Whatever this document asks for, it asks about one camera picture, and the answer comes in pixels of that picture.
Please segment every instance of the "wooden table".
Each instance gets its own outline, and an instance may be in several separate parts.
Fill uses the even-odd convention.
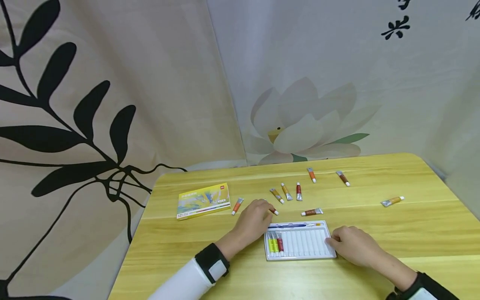
[[[306,168],[313,167],[317,183]],[[335,174],[342,170],[347,188]],[[302,186],[303,202],[276,201]],[[230,210],[177,221],[178,194],[227,182],[232,205],[245,198],[269,200],[280,215],[274,222],[326,220],[330,230],[355,225],[391,254],[438,280],[462,300],[480,295],[480,223],[422,159],[406,153],[361,156],[162,176],[136,231],[110,300],[146,299],[190,258],[229,231],[238,218]],[[380,201],[405,196],[384,208]],[[321,207],[324,215],[301,217]],[[231,262],[230,274],[203,299],[384,299],[393,286],[374,271],[343,258],[267,262],[259,239]]]

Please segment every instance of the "paint box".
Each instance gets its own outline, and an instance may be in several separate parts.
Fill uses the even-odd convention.
[[[272,223],[270,226],[290,227],[269,228],[264,234],[267,261],[336,258],[335,250],[325,243],[330,237],[325,221]]]
[[[230,209],[230,195],[226,183],[184,192],[179,195],[177,220],[190,219]]]

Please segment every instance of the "person's left hand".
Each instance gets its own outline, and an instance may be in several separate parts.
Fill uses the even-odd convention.
[[[265,199],[253,200],[242,211],[235,227],[215,243],[227,260],[267,231],[273,217],[269,209],[274,207]]]

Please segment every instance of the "chinese character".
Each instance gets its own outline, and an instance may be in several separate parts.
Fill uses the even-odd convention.
[[[405,8],[408,7],[408,4],[410,4],[410,0],[397,0],[397,1],[398,2],[403,2],[402,5],[398,6],[401,10],[404,10]]]
[[[466,20],[470,19],[470,17],[475,18],[475,20],[477,20],[480,17],[480,1],[478,1],[477,4],[475,4],[472,11],[470,12],[470,15]]]
[[[383,36],[386,35],[385,39],[388,40],[392,36],[392,34],[395,32],[398,38],[403,38],[403,32],[401,32],[400,29],[405,29],[405,30],[410,29],[410,25],[404,25],[406,22],[408,22],[408,20],[409,20],[409,17],[404,16],[403,21],[397,20],[395,21],[395,25],[393,25],[392,22],[388,22],[388,28],[390,28],[390,30],[385,31],[384,33],[382,33],[382,35]]]

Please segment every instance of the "white sleeve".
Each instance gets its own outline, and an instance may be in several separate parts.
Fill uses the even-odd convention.
[[[205,276],[197,261],[192,258],[148,300],[198,300],[214,285]]]
[[[429,291],[424,288],[420,288],[412,297],[408,300],[437,300]]]

